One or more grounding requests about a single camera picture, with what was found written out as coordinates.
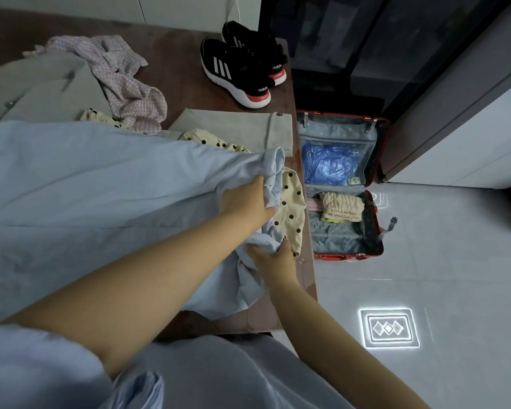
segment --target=pair of shoes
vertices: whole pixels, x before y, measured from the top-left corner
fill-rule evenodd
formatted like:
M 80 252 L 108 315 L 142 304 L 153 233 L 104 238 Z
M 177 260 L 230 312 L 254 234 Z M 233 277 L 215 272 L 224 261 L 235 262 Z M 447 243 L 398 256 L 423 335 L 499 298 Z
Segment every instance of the pair of shoes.
M 223 25 L 222 39 L 204 39 L 200 44 L 205 74 L 243 106 L 268 105 L 269 88 L 286 80 L 283 66 L 288 58 L 282 46 L 271 31 L 254 32 L 235 21 Z

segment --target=hand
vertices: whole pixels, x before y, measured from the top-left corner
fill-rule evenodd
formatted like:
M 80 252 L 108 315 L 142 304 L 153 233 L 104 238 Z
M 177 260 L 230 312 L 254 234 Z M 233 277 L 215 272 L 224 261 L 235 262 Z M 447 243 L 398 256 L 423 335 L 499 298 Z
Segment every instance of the hand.
M 261 228 L 276 211 L 274 207 L 265 208 L 261 175 L 249 184 L 226 190 L 219 202 L 219 214 L 238 216 L 248 226 L 250 233 Z
M 251 244 L 246 245 L 246 252 L 254 261 L 271 295 L 292 285 L 299 286 L 292 245 L 288 240 L 282 241 L 276 254 L 266 254 L 257 245 Z

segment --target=blue plastic bag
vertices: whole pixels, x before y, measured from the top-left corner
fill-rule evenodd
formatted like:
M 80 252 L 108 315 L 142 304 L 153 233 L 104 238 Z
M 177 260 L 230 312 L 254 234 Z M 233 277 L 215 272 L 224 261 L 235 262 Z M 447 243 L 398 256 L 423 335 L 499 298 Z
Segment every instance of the blue plastic bag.
M 355 177 L 363 155 L 352 144 L 317 144 L 307 142 L 301 159 L 305 183 L 346 185 Z

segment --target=yellow fabric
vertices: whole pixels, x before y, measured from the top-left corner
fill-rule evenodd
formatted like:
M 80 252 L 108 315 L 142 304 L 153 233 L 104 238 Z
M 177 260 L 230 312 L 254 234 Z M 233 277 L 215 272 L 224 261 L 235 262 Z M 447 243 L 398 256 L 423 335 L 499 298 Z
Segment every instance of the yellow fabric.
M 111 126 L 115 126 L 116 128 L 123 128 L 123 129 L 130 130 L 131 132 L 142 133 L 143 135 L 147 135 L 147 133 L 144 133 L 140 130 L 131 128 L 127 125 L 124 125 L 123 123 L 118 122 L 111 116 L 108 116 L 105 113 L 99 112 L 98 110 L 91 109 L 91 108 L 84 110 L 82 113 L 82 116 L 79 119 L 80 120 L 88 120 L 90 122 L 102 122 L 102 123 L 109 124 Z
M 245 146 L 226 143 L 216 135 L 203 129 L 185 132 L 180 136 L 179 140 L 216 146 L 234 152 L 250 152 Z M 303 188 L 297 172 L 285 167 L 282 174 L 282 198 L 280 199 L 278 212 L 272 221 L 276 228 L 290 241 L 292 250 L 296 255 L 301 253 L 301 245 L 303 243 L 305 208 Z
M 346 193 L 320 192 L 320 199 L 324 206 L 322 221 L 348 220 L 361 222 L 361 215 L 365 207 L 361 198 Z

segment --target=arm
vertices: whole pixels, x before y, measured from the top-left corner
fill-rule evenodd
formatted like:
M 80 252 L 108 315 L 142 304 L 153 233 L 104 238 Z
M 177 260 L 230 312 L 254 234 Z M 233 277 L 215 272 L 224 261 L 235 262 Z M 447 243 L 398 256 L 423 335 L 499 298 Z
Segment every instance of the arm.
M 287 240 L 277 254 L 266 255 L 255 246 L 248 253 L 299 358 L 352 405 L 359 409 L 429 408 L 300 287 Z
M 114 378 L 275 212 L 265 209 L 263 178 L 256 177 L 223 194 L 217 217 L 99 268 L 2 324 L 47 330 L 82 344 Z

